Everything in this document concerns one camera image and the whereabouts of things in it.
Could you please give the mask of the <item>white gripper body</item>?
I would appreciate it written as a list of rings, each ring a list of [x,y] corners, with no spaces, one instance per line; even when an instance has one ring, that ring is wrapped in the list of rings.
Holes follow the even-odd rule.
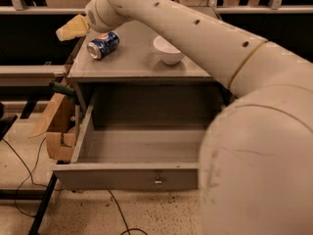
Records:
[[[97,32],[114,30],[131,21],[122,9],[121,0],[91,0],[85,7],[87,22]]]

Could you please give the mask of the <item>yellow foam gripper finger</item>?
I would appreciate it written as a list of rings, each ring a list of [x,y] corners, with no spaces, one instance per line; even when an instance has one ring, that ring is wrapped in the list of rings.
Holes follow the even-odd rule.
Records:
[[[75,37],[85,36],[89,31],[87,19],[82,15],[77,15],[57,31],[60,41],[72,40]]]

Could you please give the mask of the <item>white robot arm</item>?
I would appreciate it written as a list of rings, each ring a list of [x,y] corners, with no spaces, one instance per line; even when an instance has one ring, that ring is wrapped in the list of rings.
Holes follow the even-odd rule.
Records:
[[[204,235],[313,235],[313,64],[170,0],[91,0],[60,40],[137,20],[236,96],[203,137]]]

